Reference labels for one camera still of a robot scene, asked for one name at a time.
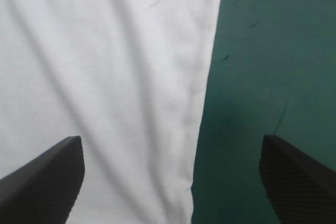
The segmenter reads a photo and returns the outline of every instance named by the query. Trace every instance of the wrinkled fabric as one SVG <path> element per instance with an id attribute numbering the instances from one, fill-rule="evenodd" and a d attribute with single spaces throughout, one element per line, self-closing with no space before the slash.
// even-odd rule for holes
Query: wrinkled fabric
<path id="1" fill-rule="evenodd" d="M 220 0 L 0 0 L 0 176 L 80 135 L 68 224 L 190 223 Z"/>

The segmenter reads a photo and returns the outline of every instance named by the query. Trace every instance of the dark mark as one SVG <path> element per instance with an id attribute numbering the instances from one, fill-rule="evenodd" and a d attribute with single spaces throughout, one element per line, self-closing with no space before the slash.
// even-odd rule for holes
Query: dark mark
<path id="1" fill-rule="evenodd" d="M 254 28 L 259 24 L 260 20 L 258 20 L 257 22 L 255 22 L 254 24 L 250 25 L 250 28 Z"/>
<path id="2" fill-rule="evenodd" d="M 223 59 L 222 61 L 227 60 L 229 57 L 230 57 L 230 55 L 225 56 L 224 59 Z"/>
<path id="3" fill-rule="evenodd" d="M 152 7 L 154 7 L 155 5 L 157 5 L 159 2 L 160 2 L 160 0 L 155 1 L 153 4 L 150 4 L 150 5 L 147 6 L 147 7 L 148 7 L 148 8 L 152 8 Z"/>
<path id="4" fill-rule="evenodd" d="M 285 108 L 284 108 L 284 110 L 282 111 L 282 114 L 281 114 L 281 117 L 280 117 L 280 119 L 279 119 L 279 121 L 278 121 L 277 127 L 276 127 L 275 130 L 274 130 L 274 135 L 277 134 L 278 129 L 279 129 L 279 127 L 280 127 L 280 124 L 281 124 L 281 122 L 282 122 L 282 119 L 284 119 L 284 117 L 285 117 L 285 114 L 286 114 L 286 111 L 287 111 L 287 107 L 288 107 L 288 100 L 286 101 Z"/>

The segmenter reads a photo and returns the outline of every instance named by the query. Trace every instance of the green cutting mat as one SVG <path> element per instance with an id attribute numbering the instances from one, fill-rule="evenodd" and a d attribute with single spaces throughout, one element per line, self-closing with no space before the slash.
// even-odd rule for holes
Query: green cutting mat
<path id="1" fill-rule="evenodd" d="M 222 0 L 193 224 L 279 223 L 258 172 L 275 132 L 336 170 L 336 0 Z"/>

